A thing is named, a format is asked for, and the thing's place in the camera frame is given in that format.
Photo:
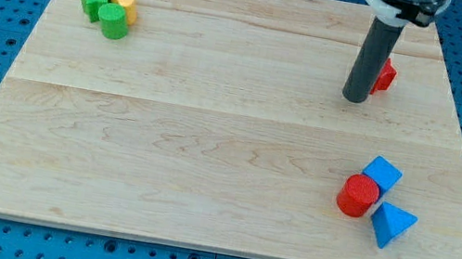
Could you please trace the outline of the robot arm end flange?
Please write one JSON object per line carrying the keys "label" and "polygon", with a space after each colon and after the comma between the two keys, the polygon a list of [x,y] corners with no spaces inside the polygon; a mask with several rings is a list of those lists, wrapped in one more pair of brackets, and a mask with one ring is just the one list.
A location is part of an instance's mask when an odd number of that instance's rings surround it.
{"label": "robot arm end flange", "polygon": [[366,0],[381,22],[392,27],[413,23],[430,26],[452,4],[452,0]]}

